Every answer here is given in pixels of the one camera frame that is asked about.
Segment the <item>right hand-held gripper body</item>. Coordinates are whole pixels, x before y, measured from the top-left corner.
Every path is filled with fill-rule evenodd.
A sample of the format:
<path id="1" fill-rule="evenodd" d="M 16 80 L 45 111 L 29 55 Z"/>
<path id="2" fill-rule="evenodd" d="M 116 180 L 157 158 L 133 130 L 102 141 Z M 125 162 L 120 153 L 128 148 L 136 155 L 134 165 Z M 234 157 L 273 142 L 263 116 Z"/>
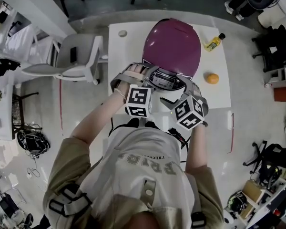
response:
<path id="1" fill-rule="evenodd" d="M 173 108 L 173 116 L 176 123 L 186 130 L 192 130 L 205 122 L 205 116 L 209 108 L 207 100 L 202 97 L 199 87 L 192 84 L 193 93 L 185 95 Z"/>

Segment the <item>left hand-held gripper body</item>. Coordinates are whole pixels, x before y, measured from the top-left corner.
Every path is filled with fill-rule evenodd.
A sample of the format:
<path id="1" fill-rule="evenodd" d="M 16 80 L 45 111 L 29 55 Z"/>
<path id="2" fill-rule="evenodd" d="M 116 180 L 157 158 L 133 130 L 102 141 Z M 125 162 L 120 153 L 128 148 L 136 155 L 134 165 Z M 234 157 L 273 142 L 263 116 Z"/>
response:
<path id="1" fill-rule="evenodd" d="M 110 82 L 111 90 L 122 94 L 125 112 L 131 117 L 149 117 L 152 107 L 152 89 L 135 78 L 119 73 Z"/>

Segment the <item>person's left hand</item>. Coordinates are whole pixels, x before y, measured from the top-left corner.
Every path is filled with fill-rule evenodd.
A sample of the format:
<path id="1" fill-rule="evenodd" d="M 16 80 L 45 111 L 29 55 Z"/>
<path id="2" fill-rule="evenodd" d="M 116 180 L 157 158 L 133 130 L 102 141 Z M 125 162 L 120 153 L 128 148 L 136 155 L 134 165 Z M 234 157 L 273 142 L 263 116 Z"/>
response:
<path id="1" fill-rule="evenodd" d="M 128 65 L 125 71 L 123 71 L 123 74 L 142 82 L 145 79 L 147 70 L 148 69 L 142 64 L 131 63 Z"/>

